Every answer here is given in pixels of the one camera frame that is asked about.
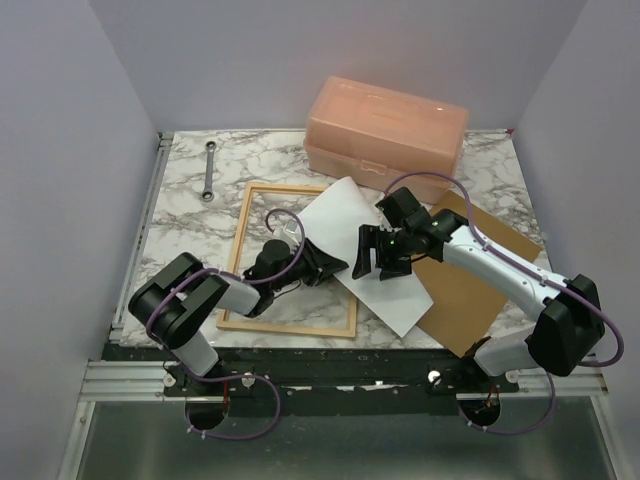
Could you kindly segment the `translucent orange plastic box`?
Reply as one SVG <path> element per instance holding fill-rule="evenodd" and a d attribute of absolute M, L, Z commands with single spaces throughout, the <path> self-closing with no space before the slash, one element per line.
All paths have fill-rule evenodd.
<path fill-rule="evenodd" d="M 307 118 L 309 168 L 383 191 L 416 171 L 455 175 L 469 111 L 339 77 L 329 78 Z"/>

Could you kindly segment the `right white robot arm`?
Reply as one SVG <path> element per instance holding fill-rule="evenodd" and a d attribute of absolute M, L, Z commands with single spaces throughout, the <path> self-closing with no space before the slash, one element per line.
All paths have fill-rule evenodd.
<path fill-rule="evenodd" d="M 461 268 L 505 295 L 534 326 L 472 347 L 460 379 L 480 392 L 510 370 L 540 367 L 566 377 L 604 336 L 595 283 L 584 275 L 567 279 L 539 268 L 482 234 L 470 217 L 450 209 L 430 214 L 408 188 L 380 200 L 388 224 L 363 224 L 352 277 L 378 269 L 380 280 L 407 276 L 414 257 Z"/>

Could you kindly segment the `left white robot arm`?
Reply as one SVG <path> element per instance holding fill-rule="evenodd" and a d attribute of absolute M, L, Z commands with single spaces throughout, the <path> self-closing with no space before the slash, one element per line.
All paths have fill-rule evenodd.
<path fill-rule="evenodd" d="M 201 332 L 213 310 L 227 309 L 254 318 L 288 285 L 298 282 L 315 287 L 347 268 L 347 262 L 309 240 L 298 248 L 279 239 L 267 241 L 242 277 L 206 268 L 184 252 L 133 294 L 128 311 L 152 340 L 188 369 L 188 384 L 197 393 L 209 395 L 222 380 L 216 365 L 219 355 Z"/>

